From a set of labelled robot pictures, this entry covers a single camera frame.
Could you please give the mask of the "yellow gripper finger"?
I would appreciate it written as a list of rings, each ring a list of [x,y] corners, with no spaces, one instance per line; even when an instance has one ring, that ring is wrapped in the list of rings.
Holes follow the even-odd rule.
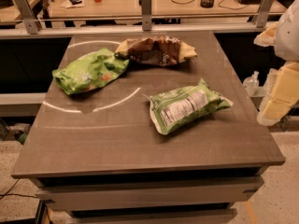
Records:
[[[278,24],[275,22],[257,35],[253,41],[255,45],[269,47],[275,45],[275,35]]]
[[[271,68],[263,85],[265,96],[257,121],[272,126],[299,101],[299,62],[285,62],[278,70]]]

